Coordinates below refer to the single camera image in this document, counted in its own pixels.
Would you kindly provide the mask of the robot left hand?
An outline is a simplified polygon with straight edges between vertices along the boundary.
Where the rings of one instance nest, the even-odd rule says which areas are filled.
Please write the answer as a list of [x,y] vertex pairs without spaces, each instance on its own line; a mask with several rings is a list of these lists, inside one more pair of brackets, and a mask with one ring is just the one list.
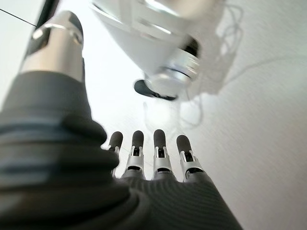
[[184,180],[155,131],[152,180],[143,175],[143,133],[132,137],[122,177],[113,171],[122,134],[109,147],[91,116],[83,28],[62,11],[37,28],[0,113],[0,227],[3,230],[239,230],[241,226],[180,135]]

